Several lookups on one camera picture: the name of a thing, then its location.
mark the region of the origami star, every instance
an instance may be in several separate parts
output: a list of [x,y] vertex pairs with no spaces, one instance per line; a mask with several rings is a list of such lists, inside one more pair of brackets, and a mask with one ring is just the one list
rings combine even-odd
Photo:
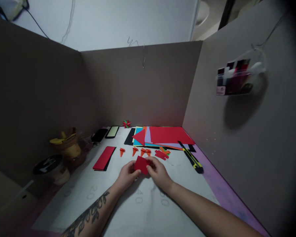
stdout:
[[129,122],[128,120],[127,120],[127,121],[125,120],[125,121],[123,122],[123,126],[124,126],[125,128],[128,128],[130,124],[131,124],[131,122]]

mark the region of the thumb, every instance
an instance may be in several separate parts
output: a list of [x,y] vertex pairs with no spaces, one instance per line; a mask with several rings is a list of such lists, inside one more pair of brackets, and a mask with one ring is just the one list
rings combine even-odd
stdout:
[[140,174],[141,174],[141,170],[135,170],[135,172],[132,173],[131,175],[133,179],[136,179]]
[[155,173],[156,173],[156,172],[154,171],[153,168],[151,168],[150,165],[147,165],[146,168],[147,168],[148,173],[150,174],[151,177],[155,176]]

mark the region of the black lid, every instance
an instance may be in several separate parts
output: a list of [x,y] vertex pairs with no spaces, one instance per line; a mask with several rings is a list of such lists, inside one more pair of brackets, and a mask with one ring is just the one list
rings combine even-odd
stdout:
[[33,174],[47,174],[56,168],[62,161],[62,155],[52,155],[39,162],[33,169]]

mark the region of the wall hook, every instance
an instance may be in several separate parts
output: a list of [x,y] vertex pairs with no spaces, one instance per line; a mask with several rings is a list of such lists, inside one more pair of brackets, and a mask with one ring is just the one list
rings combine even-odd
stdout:
[[142,54],[143,54],[143,60],[142,60],[142,68],[145,68],[145,63],[146,63],[146,56],[145,56],[145,45],[144,48],[142,49]]

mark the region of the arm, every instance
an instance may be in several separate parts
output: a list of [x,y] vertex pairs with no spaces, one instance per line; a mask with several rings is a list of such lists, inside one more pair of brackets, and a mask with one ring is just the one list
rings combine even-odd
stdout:
[[124,165],[115,183],[85,210],[62,236],[99,236],[121,194],[140,175],[134,171],[135,161]]
[[164,165],[155,157],[147,157],[147,166],[155,184],[165,191],[196,223],[206,236],[261,236],[247,223],[210,200],[172,181]]

